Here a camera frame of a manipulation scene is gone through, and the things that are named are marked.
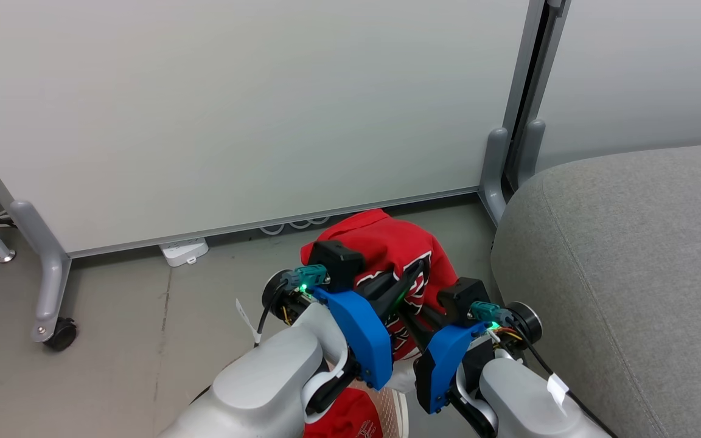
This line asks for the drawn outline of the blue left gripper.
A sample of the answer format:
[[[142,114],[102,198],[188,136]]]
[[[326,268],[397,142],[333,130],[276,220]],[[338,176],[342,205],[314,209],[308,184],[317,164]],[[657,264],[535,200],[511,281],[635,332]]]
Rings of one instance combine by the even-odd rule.
[[[397,279],[392,271],[362,278],[355,291],[328,292],[315,288],[312,296],[329,310],[342,332],[345,343],[360,364],[361,377],[375,390],[381,390],[392,377],[393,357],[389,333],[381,321],[397,313],[409,290],[425,271],[425,260],[416,260]],[[372,305],[356,292],[381,292]]]

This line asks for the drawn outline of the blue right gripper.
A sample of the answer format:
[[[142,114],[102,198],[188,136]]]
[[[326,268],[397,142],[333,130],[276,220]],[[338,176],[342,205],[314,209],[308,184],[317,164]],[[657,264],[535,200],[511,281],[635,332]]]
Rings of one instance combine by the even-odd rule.
[[[398,317],[421,356],[414,363],[418,404],[429,415],[448,404],[448,393],[455,388],[457,372],[470,381],[467,392],[478,388],[482,369],[489,362],[489,336],[486,324],[470,327],[446,325],[439,311],[426,306],[420,313],[408,303],[398,307]]]

